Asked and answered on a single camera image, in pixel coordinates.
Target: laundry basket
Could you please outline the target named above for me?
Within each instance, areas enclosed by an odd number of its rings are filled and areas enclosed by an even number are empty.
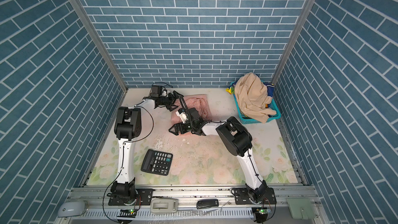
[[[242,124],[255,124],[255,123],[261,123],[260,121],[257,121],[253,118],[249,118],[246,117],[245,115],[242,114],[242,112],[239,109],[238,106],[238,102],[236,101],[236,97],[235,97],[235,93],[233,93],[234,95],[234,100],[235,100],[235,104],[236,104],[236,108],[238,109],[238,114],[239,114],[239,118]],[[268,104],[268,107],[270,107],[272,110],[276,111],[276,115],[272,115],[271,117],[268,118],[267,122],[270,122],[271,120],[274,119],[279,119],[281,117],[281,112],[279,112],[278,107],[276,106],[276,102],[275,100],[272,98],[271,104]]]

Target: folded pink garment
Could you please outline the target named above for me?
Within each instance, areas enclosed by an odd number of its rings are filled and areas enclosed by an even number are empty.
[[[205,120],[211,120],[211,112],[209,108],[209,104],[207,103],[207,96],[206,94],[198,94],[198,95],[188,95],[184,96],[185,103],[189,108],[196,108],[199,112],[200,117]],[[177,107],[174,111],[172,111],[172,124],[180,123],[181,119],[176,115],[178,109],[181,109],[180,100],[177,99],[176,103],[174,103]]]

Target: blue brick wall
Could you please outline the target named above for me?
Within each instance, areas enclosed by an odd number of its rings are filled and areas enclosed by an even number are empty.
[[[277,85],[333,223],[398,223],[398,0],[316,0]]]
[[[0,223],[54,221],[121,89],[67,0],[0,0]]]
[[[81,0],[129,87],[270,80],[305,0]]]

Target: yellow cloth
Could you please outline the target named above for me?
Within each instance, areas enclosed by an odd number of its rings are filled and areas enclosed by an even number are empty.
[[[254,73],[242,76],[235,85],[235,97],[242,113],[257,121],[265,123],[268,115],[275,115],[276,111],[266,108],[272,97],[267,94],[267,87]]]

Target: black calculator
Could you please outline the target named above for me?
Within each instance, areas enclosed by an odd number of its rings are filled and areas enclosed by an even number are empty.
[[[142,162],[141,171],[157,175],[168,175],[172,159],[173,154],[171,153],[149,149]]]

